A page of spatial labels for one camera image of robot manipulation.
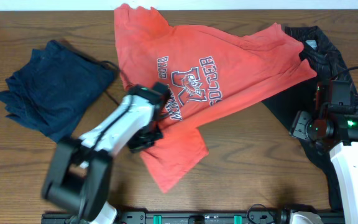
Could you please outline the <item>red soccer t-shirt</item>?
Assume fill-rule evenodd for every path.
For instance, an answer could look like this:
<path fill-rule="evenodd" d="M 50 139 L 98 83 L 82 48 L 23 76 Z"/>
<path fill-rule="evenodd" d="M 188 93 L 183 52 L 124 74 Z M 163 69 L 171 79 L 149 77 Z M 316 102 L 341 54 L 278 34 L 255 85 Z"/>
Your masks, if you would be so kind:
<path fill-rule="evenodd" d="M 140 154 L 162 192 L 208 154 L 200 126 L 316 76 L 300 58 L 303 44 L 279 24 L 239 37 L 172 27 L 154 8 L 123 4 L 114 11 L 114 34 L 125 89 L 157 82 L 170 89 L 158 124 L 163 137 Z"/>

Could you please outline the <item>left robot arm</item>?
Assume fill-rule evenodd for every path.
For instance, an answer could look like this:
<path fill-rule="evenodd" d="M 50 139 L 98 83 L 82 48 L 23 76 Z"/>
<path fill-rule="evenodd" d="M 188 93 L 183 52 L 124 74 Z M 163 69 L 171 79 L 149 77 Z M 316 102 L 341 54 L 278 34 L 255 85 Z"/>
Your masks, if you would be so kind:
<path fill-rule="evenodd" d="M 114 223 L 117 210 L 108 203 L 113 159 L 124 146 L 137 153 L 162 139 L 158 121 L 169 98 L 166 84 L 135 85 L 97 127 L 77 139 L 62 138 L 42 198 L 70 212 L 68 223 Z"/>

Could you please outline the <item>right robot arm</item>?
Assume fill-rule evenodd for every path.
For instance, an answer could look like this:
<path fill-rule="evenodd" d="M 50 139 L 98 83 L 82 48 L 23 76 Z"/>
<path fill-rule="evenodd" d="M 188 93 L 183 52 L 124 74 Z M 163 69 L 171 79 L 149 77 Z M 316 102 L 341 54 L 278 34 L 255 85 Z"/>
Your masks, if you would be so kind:
<path fill-rule="evenodd" d="M 329 154 L 341 193 L 344 221 L 358 223 L 358 114 L 345 81 L 319 82 L 315 110 L 299 111 L 290 134 Z"/>

